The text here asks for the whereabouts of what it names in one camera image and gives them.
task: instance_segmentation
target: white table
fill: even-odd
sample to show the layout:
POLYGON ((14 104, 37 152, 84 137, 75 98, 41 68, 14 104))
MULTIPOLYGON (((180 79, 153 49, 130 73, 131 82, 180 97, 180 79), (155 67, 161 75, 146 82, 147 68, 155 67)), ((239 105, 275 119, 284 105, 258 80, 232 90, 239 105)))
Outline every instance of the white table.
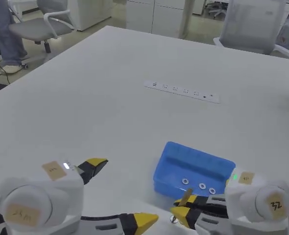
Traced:
POLYGON ((289 60, 108 26, 0 91, 0 181, 54 159, 107 157, 85 215, 158 213, 147 235, 195 235, 170 224, 170 200, 153 190, 167 141, 289 181, 289 60))

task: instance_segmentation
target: chair armrest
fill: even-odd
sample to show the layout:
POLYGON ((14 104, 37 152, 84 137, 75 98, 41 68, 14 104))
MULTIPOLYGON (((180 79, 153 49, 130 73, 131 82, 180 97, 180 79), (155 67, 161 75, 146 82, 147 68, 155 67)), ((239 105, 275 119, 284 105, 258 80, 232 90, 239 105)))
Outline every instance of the chair armrest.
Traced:
POLYGON ((275 44, 274 50, 279 51, 279 52, 283 53, 285 56, 289 57, 289 50, 286 49, 285 47, 282 47, 280 45, 275 44))
POLYGON ((50 29, 51 29, 51 31, 52 31, 55 39, 58 38, 58 35, 56 34, 53 26, 51 25, 51 23, 50 23, 50 21, 49 21, 49 18, 50 18, 50 17, 54 17, 54 16, 60 16, 60 15, 68 15, 71 23, 72 23, 73 26, 74 26, 74 28, 71 28, 71 27, 70 27, 70 28, 76 30, 76 29, 75 29, 75 25, 74 25, 74 23, 73 23, 73 20, 72 20, 72 18, 71 18, 71 11, 70 11, 70 10, 45 13, 44 16, 43 16, 43 19, 44 19, 45 23, 50 27, 50 29))
POLYGON ((224 47, 223 44, 221 43, 221 41, 219 40, 219 37, 218 38, 213 38, 213 42, 216 46, 219 46, 219 47, 224 47))

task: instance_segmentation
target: power strip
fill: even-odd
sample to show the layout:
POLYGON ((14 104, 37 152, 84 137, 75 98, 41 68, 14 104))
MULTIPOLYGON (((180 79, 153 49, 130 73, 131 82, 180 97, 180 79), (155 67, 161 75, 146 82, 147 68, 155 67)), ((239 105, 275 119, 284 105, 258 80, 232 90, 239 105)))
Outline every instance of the power strip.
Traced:
POLYGON ((191 89, 184 89, 177 86, 171 86, 167 83, 159 83, 159 82, 152 82, 152 81, 145 81, 144 86, 148 88, 157 89, 164 92, 170 92, 173 94, 179 94, 187 97, 191 97, 194 99, 205 100, 208 102, 220 103, 219 95, 213 93, 206 93, 206 92, 198 92, 191 89))

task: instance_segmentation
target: blue container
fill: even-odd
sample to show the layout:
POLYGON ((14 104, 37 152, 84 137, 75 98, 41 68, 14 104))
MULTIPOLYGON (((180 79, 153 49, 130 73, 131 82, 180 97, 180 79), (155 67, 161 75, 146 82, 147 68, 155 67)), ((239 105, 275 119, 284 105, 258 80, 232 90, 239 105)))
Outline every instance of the blue container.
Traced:
POLYGON ((153 176, 154 190, 174 199, 182 198, 189 188, 201 196, 211 195, 210 188, 214 188, 215 194, 223 194, 235 166, 229 160, 168 142, 153 176))

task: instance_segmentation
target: handwritten label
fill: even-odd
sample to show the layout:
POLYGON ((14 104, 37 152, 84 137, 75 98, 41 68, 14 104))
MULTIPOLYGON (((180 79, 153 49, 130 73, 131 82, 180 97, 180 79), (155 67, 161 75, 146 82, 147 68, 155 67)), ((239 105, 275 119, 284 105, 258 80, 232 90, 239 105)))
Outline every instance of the handwritten label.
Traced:
POLYGON ((44 164, 44 165, 42 165, 42 168, 46 171, 48 176, 53 181, 61 179, 64 176, 66 176, 65 171, 63 170, 63 168, 56 161, 44 164))
POLYGON ((273 214, 273 219, 280 219, 286 217, 286 209, 283 203, 283 197, 279 193, 274 193, 270 195, 266 202, 273 214))
POLYGON ((26 225, 30 227, 36 227, 40 217, 40 211, 30 207, 25 207, 19 204, 11 204, 8 206, 5 220, 26 225))
POLYGON ((244 171, 241 174, 238 182, 240 184, 250 185, 250 184, 252 184, 253 177, 254 177, 254 173, 244 171))

